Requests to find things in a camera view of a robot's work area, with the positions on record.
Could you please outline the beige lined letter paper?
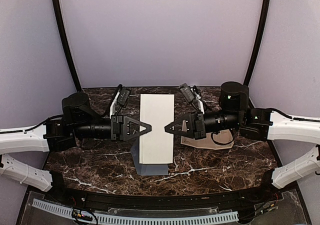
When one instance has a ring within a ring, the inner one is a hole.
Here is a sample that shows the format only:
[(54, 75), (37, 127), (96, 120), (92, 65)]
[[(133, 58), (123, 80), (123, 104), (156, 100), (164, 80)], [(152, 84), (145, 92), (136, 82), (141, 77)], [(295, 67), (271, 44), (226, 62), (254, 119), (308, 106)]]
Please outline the beige lined letter paper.
[(174, 121), (173, 94), (141, 94), (140, 121), (151, 125), (151, 131), (139, 137), (141, 164), (171, 164), (174, 156), (174, 135), (165, 126)]

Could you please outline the grey paper envelope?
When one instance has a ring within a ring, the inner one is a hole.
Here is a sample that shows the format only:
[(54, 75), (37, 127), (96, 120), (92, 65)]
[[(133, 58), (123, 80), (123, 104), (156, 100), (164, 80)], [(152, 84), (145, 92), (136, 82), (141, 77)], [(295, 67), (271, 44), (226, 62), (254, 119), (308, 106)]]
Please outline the grey paper envelope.
[(130, 149), (136, 173), (140, 176), (166, 176), (169, 174), (167, 164), (142, 164), (139, 162), (139, 144), (134, 143)]

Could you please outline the beige letter sheet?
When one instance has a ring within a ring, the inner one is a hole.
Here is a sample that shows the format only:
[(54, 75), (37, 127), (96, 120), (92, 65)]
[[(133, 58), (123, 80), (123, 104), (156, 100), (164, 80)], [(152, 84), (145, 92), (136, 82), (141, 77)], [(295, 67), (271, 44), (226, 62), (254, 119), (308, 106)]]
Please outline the beige letter sheet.
[(206, 138), (199, 140), (182, 136), (180, 139), (180, 144), (196, 149), (224, 150), (233, 147), (234, 136), (232, 135), (231, 131), (227, 129), (220, 131), (218, 134), (207, 133)]

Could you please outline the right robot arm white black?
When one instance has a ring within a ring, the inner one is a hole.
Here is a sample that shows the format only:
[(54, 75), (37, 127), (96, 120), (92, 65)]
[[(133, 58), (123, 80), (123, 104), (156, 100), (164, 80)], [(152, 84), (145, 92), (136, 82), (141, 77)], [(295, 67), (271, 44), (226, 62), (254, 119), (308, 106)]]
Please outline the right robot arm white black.
[(294, 161), (267, 171), (255, 198), (266, 202), (288, 184), (304, 178), (320, 167), (320, 120), (292, 116), (275, 108), (249, 108), (249, 87), (239, 82), (224, 82), (220, 87), (217, 112), (187, 113), (165, 126), (167, 133), (202, 140), (208, 133), (235, 129), (242, 137), (255, 141), (288, 140), (312, 143), (310, 151)]

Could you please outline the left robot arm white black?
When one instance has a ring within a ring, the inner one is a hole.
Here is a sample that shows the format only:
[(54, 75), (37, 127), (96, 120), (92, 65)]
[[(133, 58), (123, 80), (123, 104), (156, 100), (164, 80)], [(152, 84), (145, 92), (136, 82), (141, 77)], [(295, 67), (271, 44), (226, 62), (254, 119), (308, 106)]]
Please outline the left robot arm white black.
[(0, 132), (0, 174), (21, 184), (51, 193), (60, 203), (71, 198), (59, 172), (41, 170), (10, 156), (20, 152), (63, 152), (77, 140), (129, 141), (151, 132), (150, 124), (123, 115), (104, 118), (90, 105), (89, 96), (74, 93), (62, 100), (62, 114), (31, 127)]

